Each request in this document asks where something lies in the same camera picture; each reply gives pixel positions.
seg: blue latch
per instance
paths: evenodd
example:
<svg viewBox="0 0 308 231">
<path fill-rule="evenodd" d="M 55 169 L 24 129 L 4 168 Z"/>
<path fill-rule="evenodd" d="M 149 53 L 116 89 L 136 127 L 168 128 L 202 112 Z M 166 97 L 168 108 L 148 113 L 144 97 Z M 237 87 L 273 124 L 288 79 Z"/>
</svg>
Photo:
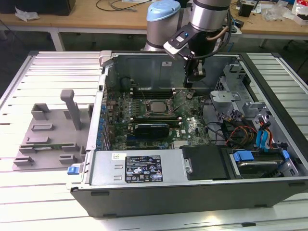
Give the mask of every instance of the blue latch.
<svg viewBox="0 0 308 231">
<path fill-rule="evenodd" d="M 256 145 L 258 148 L 268 152 L 269 150 L 266 148 L 266 140 L 268 139 L 269 134 L 260 129 L 257 134 Z"/>
<path fill-rule="evenodd" d="M 233 154 L 233 157 L 236 162 L 255 159 L 251 151 L 237 151 L 236 153 Z"/>
<path fill-rule="evenodd" d="M 79 175 L 79 167 L 77 166 L 71 166 L 67 169 L 68 175 Z"/>
<path fill-rule="evenodd" d="M 283 150 L 282 154 L 283 154 L 285 160 L 288 160 L 290 158 L 290 155 L 289 155 L 289 153 L 286 150 Z"/>
</svg>

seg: background desk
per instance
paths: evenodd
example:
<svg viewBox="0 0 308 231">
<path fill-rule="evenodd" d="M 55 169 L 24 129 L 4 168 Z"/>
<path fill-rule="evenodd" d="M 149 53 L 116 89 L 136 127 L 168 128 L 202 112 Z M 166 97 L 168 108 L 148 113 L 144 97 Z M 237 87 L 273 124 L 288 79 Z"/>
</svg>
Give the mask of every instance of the background desk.
<svg viewBox="0 0 308 231">
<path fill-rule="evenodd" d="M 138 12 L 106 12 L 96 8 L 97 0 L 76 0 L 69 16 L 42 15 L 35 21 L 24 22 L 13 14 L 0 14 L 0 19 L 15 31 L 46 31 L 51 34 L 57 51 L 65 51 L 60 32 L 80 33 L 115 33 L 115 34 L 146 34 L 146 15 L 149 4 L 142 4 L 135 9 Z M 127 7 L 133 3 L 117 3 L 118 7 Z M 102 0 L 102 8 L 111 9 L 108 0 Z M 300 26 L 296 22 L 266 22 L 261 14 L 251 13 L 249 18 L 239 17 L 238 11 L 232 9 L 235 19 L 244 21 L 242 38 L 257 39 L 308 39 L 308 26 Z"/>
<path fill-rule="evenodd" d="M 24 22 L 14 14 L 0 14 L 0 19 L 14 31 L 45 31 L 51 34 L 57 51 L 65 51 L 60 32 L 146 34 L 146 15 L 149 4 L 135 9 L 138 12 L 106 12 L 96 8 L 97 0 L 76 0 L 69 16 L 43 15 L 40 19 Z M 133 3 L 117 3 L 118 7 L 128 7 Z M 108 0 L 102 0 L 100 7 L 112 9 Z M 7 28 L 0 23 L 0 30 Z"/>
</svg>

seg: slatted metal table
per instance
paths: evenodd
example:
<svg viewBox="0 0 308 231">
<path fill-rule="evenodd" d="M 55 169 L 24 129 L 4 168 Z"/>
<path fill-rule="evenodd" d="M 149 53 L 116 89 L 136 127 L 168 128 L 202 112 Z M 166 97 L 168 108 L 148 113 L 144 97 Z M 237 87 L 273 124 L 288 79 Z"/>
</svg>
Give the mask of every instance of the slatted metal table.
<svg viewBox="0 0 308 231">
<path fill-rule="evenodd" d="M 280 65 L 285 64 L 282 59 L 270 54 L 249 55 L 301 130 L 307 131 L 307 89 L 296 86 L 295 83 L 301 83 L 299 77 L 292 76 L 291 69 L 281 68 Z M 72 180 L 68 179 L 66 171 L 13 172 L 13 159 L 32 118 L 30 111 L 34 103 L 47 103 L 50 109 L 64 109 L 65 104 L 59 97 L 62 89 L 74 90 L 74 100 L 79 108 L 94 103 L 101 73 L 98 56 L 99 52 L 40 52 L 30 55 L 1 98 L 0 230 L 283 231 L 308 227 L 307 192 L 274 208 L 94 219 L 66 189 L 65 184 Z M 286 98 L 290 88 L 293 91 Z"/>
</svg>

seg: power supply label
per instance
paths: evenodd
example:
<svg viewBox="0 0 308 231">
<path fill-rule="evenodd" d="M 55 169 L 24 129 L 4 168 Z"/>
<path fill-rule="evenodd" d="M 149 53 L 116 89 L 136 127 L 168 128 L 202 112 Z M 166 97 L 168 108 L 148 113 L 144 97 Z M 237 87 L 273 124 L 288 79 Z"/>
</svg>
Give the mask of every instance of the power supply label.
<svg viewBox="0 0 308 231">
<path fill-rule="evenodd" d="M 127 156 L 125 158 L 125 182 L 162 182 L 163 171 L 160 155 Z"/>
</svg>

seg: motherboard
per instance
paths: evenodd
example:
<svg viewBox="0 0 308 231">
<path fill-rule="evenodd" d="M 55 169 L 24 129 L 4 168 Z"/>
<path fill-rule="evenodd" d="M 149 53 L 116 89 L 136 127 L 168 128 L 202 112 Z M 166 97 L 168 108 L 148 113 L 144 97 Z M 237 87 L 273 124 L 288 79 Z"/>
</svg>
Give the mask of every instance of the motherboard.
<svg viewBox="0 0 308 231">
<path fill-rule="evenodd" d="M 109 90 L 107 118 L 111 150 L 178 149 L 209 144 L 200 112 L 204 96 L 194 90 Z"/>
</svg>

